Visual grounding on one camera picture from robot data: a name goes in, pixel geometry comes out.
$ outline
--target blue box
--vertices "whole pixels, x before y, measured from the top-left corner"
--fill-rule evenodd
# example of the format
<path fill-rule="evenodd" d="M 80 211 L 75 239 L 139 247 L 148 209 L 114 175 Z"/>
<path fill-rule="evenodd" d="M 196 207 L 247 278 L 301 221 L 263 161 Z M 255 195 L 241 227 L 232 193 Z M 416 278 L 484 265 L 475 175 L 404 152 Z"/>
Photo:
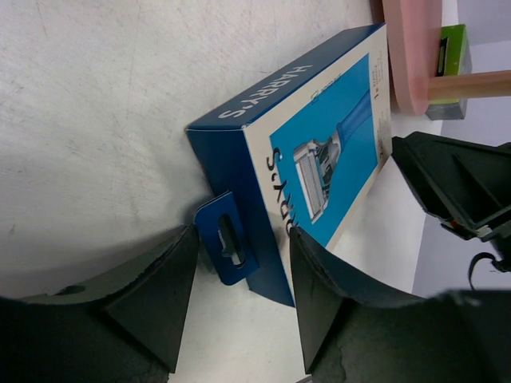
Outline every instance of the blue box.
<path fill-rule="evenodd" d="M 385 25 L 344 30 L 187 128 L 220 198 L 196 225 L 220 278 L 293 306 L 288 233 L 328 250 L 391 153 Z M 223 254 L 227 215 L 244 263 Z"/>

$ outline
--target table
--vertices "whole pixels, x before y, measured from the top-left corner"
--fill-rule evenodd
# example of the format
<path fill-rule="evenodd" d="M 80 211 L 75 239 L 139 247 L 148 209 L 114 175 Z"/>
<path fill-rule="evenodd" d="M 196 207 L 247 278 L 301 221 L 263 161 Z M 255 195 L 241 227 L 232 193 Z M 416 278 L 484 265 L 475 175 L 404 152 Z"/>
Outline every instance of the table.
<path fill-rule="evenodd" d="M 53 293 L 131 258 L 211 196 L 187 123 L 341 29 L 369 2 L 20 0 L 0 4 L 0 293 Z M 393 134 L 439 123 L 395 116 Z M 335 253 L 411 288 L 424 214 L 392 162 Z M 173 383 L 294 383 L 295 311 L 207 259 Z"/>

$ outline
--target razor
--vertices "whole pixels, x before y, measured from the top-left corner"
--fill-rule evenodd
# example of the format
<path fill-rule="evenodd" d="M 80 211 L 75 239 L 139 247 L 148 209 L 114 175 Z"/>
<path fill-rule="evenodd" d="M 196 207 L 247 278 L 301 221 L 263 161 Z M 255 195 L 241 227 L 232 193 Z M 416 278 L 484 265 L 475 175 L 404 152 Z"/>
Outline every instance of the razor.
<path fill-rule="evenodd" d="M 370 90 L 337 124 L 334 133 L 326 142 L 311 140 L 301 144 L 293 152 L 296 171 L 303 196 L 311 217 L 315 223 L 328 205 L 330 183 L 342 150 L 358 127 L 371 117 Z"/>

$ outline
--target box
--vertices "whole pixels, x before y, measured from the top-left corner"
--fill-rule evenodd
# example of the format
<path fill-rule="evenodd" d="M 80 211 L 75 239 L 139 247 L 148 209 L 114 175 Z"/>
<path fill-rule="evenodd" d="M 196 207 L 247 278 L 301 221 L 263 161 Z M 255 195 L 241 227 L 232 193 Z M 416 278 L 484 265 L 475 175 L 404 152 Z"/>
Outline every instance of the box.
<path fill-rule="evenodd" d="M 466 25 L 442 27 L 437 77 L 468 73 L 472 73 L 472 60 Z M 434 100 L 430 102 L 426 115 L 430 120 L 463 120 L 467 103 L 466 98 Z"/>
<path fill-rule="evenodd" d="M 187 134 L 219 196 L 196 225 L 220 278 L 246 277 L 251 290 L 293 306 L 291 227 L 332 250 L 391 153 L 385 25 L 344 30 Z M 225 216 L 238 265 L 219 236 Z"/>

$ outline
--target green object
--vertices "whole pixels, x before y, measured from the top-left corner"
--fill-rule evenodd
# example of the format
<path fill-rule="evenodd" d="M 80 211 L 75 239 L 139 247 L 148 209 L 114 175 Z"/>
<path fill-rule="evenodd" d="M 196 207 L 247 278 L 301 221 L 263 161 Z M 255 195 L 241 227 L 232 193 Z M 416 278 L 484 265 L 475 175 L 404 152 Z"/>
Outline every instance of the green object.
<path fill-rule="evenodd" d="M 437 77 L 472 73 L 469 39 L 466 25 L 442 27 Z M 434 100 L 426 115 L 431 120 L 462 120 L 466 114 L 467 99 Z"/>

